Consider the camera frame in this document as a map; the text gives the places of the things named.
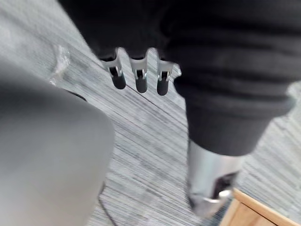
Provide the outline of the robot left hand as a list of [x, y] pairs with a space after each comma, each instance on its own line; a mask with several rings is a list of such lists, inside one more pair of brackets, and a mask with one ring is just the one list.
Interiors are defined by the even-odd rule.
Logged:
[[123, 48], [136, 89], [147, 90], [147, 51], [157, 50], [157, 92], [174, 80], [188, 122], [187, 197], [199, 217], [232, 194], [244, 158], [270, 122], [287, 114], [301, 79], [298, 0], [62, 0], [114, 86], [126, 86]]

